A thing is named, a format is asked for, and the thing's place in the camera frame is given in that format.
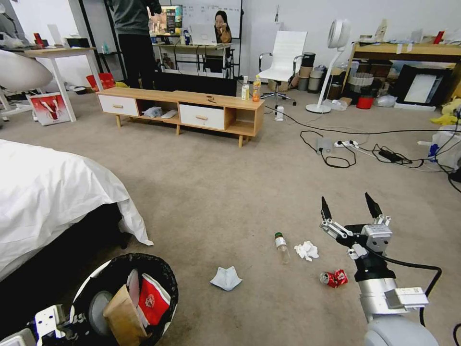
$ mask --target laptop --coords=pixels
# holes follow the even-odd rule
[[[212,24],[191,24],[192,44],[196,46],[217,45],[215,27]]]

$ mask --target woman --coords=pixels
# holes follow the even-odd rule
[[[218,11],[215,15],[215,33],[218,43],[231,43],[231,28],[227,23],[227,14],[224,11]]]
[[[224,11],[218,11],[215,15],[215,34],[217,43],[231,43],[232,34],[231,28],[227,23],[227,14]],[[226,57],[231,56],[230,48],[226,48]],[[205,68],[209,68],[211,72],[221,73],[222,72],[222,59],[216,55],[207,55]]]

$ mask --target wooden desk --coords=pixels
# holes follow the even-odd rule
[[[175,124],[177,135],[181,126],[198,127],[238,135],[239,147],[244,138],[249,141],[258,134],[264,121],[264,100],[253,102],[232,96],[118,87],[97,95],[102,111],[114,114],[118,127],[121,116]],[[142,111],[152,106],[145,101],[155,101],[162,109],[176,110],[178,114],[170,119],[145,117]]]
[[[95,77],[96,85],[99,90],[103,90],[101,80],[99,79],[99,74],[97,72],[97,68],[93,62],[93,50],[96,48],[49,48],[49,49],[30,49],[25,50],[20,54],[23,54],[29,58],[45,58],[51,61],[52,72],[54,78],[56,79],[56,83],[58,84],[59,91],[61,92],[62,99],[64,100],[64,104],[69,111],[69,117],[72,122],[77,121],[75,117],[75,113],[73,112],[72,104],[69,100],[69,96],[67,95],[66,88],[64,86],[64,80],[59,72],[58,65],[56,64],[57,58],[65,58],[71,56],[78,56],[78,55],[86,55],[86,59],[88,60],[88,64],[90,65],[90,70],[93,76]]]
[[[448,62],[455,63],[451,76],[450,89],[446,100],[456,94],[456,88],[461,81],[461,47],[434,44],[413,44],[409,51],[409,45],[402,45],[401,53],[397,54],[397,44],[382,43],[379,45],[360,46],[358,42],[352,46],[346,77],[342,89],[347,82],[353,59],[381,59],[381,60],[404,60],[421,62]]]
[[[196,63],[199,63],[198,60],[198,55],[216,55],[216,56],[222,56],[222,76],[223,78],[226,78],[226,48],[229,48],[231,46],[230,43],[218,43],[215,46],[204,46],[204,45],[182,45],[182,44],[171,44],[171,45],[166,45],[163,43],[153,43],[152,46],[158,47],[160,51],[160,62],[162,64],[162,71],[163,72],[173,72],[178,73],[178,70],[168,70],[163,67],[163,54],[162,51],[166,51],[169,53],[176,53],[176,54],[193,54],[195,55],[196,58]]]

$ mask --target white table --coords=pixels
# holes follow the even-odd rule
[[[163,72],[172,72],[178,73],[178,70],[169,70],[165,69],[163,66],[163,54],[162,51],[168,53],[176,53],[176,54],[191,54],[195,55],[197,59],[197,55],[216,55],[222,56],[222,77],[226,78],[226,48],[231,46],[230,43],[218,43],[215,46],[205,46],[205,45],[182,45],[182,44],[170,44],[166,45],[163,43],[153,43],[152,46],[158,47],[160,51],[160,63],[162,64],[162,71]]]
[[[52,72],[56,83],[58,83],[59,91],[61,92],[62,99],[66,105],[67,111],[69,112],[69,117],[72,122],[77,121],[75,113],[73,112],[72,104],[67,95],[66,88],[64,86],[64,81],[62,79],[61,73],[59,72],[58,65],[56,64],[57,58],[65,58],[77,55],[86,55],[88,64],[90,65],[90,70],[96,80],[96,85],[98,89],[103,90],[101,80],[99,79],[99,74],[96,68],[96,65],[93,61],[92,55],[94,55],[93,50],[96,48],[50,48],[50,49],[31,49],[25,50],[21,54],[29,58],[44,58],[51,61]]]

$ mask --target poster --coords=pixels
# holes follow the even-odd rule
[[[34,113],[43,126],[70,121],[61,93],[30,96],[29,101],[34,107]]]

